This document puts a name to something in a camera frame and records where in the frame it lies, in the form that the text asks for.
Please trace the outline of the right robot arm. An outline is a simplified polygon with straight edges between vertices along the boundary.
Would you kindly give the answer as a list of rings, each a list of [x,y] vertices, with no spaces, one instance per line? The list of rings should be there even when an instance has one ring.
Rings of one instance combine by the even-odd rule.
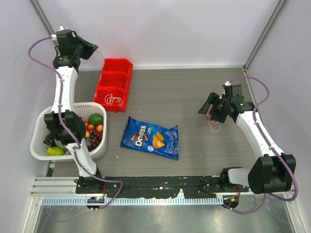
[[[256,162],[250,170],[242,167],[224,168],[219,180],[220,188],[229,192],[239,184],[249,187],[255,194],[289,191],[296,166],[294,156],[285,154],[273,141],[254,103],[244,100],[241,85],[226,82],[223,90],[222,95],[211,92],[198,113],[218,123],[224,123],[227,117],[232,118],[245,134]]]

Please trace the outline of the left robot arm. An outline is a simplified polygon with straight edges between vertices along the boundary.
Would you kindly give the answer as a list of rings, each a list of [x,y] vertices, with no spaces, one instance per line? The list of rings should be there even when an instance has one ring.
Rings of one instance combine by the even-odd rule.
[[[52,35],[52,39],[58,43],[52,68],[57,77],[56,102],[51,112],[44,115],[44,122],[53,137],[73,156],[79,171],[79,177],[75,180],[77,187],[97,194],[102,191],[104,182],[86,145],[85,124],[74,111],[74,90],[80,60],[89,59],[98,47],[69,29],[60,29]]]

